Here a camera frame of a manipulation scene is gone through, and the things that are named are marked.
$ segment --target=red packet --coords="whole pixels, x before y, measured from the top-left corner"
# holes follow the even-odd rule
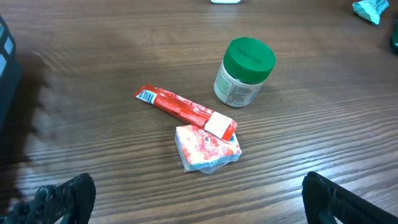
[[[151,84],[142,86],[134,96],[227,141],[238,125],[227,116]]]

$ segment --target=plastic jar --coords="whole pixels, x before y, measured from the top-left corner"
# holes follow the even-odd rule
[[[260,40],[250,37],[232,40],[214,82],[217,97],[228,106],[248,105],[275,63],[275,54]]]

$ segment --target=small square package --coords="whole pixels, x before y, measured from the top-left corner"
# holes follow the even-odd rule
[[[176,128],[175,143],[186,172],[200,170],[211,174],[242,154],[235,133],[230,141],[222,140],[195,125]]]

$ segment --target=wood grain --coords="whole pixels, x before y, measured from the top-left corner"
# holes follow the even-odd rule
[[[0,138],[0,207],[83,172],[90,223],[306,223],[316,171],[398,215],[398,4],[373,26],[351,1],[2,0],[24,77]],[[228,43],[269,44],[277,65],[250,105],[213,91]],[[132,97],[174,91],[235,119],[243,155],[186,174],[173,117]]]

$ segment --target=green cap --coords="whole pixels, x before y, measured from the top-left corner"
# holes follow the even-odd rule
[[[232,77],[244,83],[257,84],[268,78],[276,57],[271,48],[260,40],[240,37],[229,44],[223,63]]]

